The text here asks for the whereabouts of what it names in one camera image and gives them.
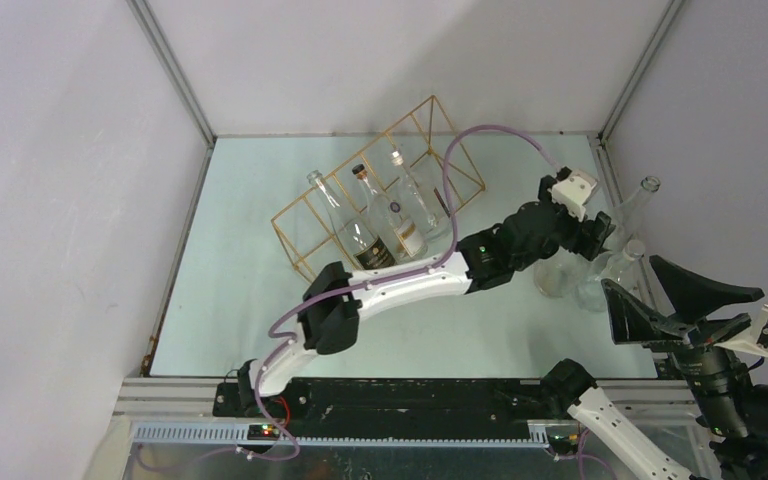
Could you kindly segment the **greenish bottle black label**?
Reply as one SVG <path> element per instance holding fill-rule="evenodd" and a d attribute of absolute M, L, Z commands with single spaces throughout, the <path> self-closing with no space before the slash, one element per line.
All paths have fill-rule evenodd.
<path fill-rule="evenodd" d="M 657 176 L 646 176 L 637 190 L 610 213 L 614 230 L 607 237 L 604 247 L 609 251 L 621 250 L 635 235 L 642 223 L 646 207 L 661 187 Z"/>

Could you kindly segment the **squat clear glass bottle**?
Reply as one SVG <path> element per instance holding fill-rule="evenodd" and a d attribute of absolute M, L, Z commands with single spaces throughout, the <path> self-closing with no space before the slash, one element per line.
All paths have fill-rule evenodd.
<path fill-rule="evenodd" d="M 632 239 L 618 252 L 600 254 L 574 290 L 577 306 L 593 313 L 606 312 L 608 304 L 601 281 L 609 279 L 630 288 L 634 282 L 632 268 L 644 257 L 645 251 L 642 241 Z"/>

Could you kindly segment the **clear bottle black cap front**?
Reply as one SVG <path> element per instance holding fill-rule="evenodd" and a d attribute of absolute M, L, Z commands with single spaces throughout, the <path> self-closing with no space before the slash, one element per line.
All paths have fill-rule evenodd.
<path fill-rule="evenodd" d="M 535 287 L 546 297 L 565 297 L 586 275 L 589 264 L 584 257 L 560 248 L 552 257 L 537 262 L 533 274 Z"/>

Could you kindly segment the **clear bottle silver cap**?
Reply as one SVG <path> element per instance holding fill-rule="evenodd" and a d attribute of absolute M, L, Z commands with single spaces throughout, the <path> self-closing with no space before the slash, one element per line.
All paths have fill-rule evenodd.
<path fill-rule="evenodd" d="M 390 160 L 398 175 L 397 195 L 426 240 L 433 242 L 447 236 L 451 230 L 450 213 L 439 190 L 424 173 L 411 167 L 399 150 L 391 152 Z"/>

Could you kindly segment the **clear bottle black cap white label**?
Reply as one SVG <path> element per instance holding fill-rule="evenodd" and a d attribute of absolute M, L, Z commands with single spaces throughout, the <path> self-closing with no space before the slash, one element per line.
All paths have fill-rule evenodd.
<path fill-rule="evenodd" d="M 381 234 L 398 263 L 419 260 L 428 251 L 428 245 L 412 218 L 403 210 L 399 200 L 380 189 L 363 164 L 352 168 L 352 173 L 363 185 L 367 201 L 368 220 Z"/>

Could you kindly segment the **clear bottle black gold label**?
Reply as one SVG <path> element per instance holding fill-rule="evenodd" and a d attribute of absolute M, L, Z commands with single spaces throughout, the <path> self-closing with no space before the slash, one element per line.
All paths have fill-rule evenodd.
<path fill-rule="evenodd" d="M 342 193 L 334 190 L 319 170 L 307 174 L 317 191 L 332 230 L 352 262 L 362 270 L 377 270 L 396 265 L 383 239 L 368 225 Z"/>

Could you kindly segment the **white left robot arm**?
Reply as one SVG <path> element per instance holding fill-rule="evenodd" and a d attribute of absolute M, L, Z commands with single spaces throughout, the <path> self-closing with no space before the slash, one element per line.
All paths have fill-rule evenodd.
<path fill-rule="evenodd" d="M 302 302 L 269 329 L 279 345 L 239 368 L 238 404 L 252 416 L 272 411 L 290 380 L 318 356 L 352 347 L 361 322 L 425 299 L 460 296 L 508 283 L 513 275 L 564 249 L 587 260 L 615 227 L 604 212 L 579 218 L 552 200 L 522 205 L 503 222 L 468 235 L 443 254 L 379 270 L 326 265 Z"/>

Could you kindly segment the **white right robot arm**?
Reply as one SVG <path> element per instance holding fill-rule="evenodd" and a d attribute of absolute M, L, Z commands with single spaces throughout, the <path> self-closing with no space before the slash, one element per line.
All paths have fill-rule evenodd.
<path fill-rule="evenodd" d="M 673 306 L 662 314 L 606 280 L 612 334 L 662 352 L 692 396 L 683 411 L 697 467 L 666 454 L 579 363 L 565 359 L 540 382 L 545 411 L 598 438 L 640 479 L 768 479 L 768 384 L 742 354 L 768 359 L 768 299 L 756 287 L 715 281 L 660 256 L 651 268 Z"/>

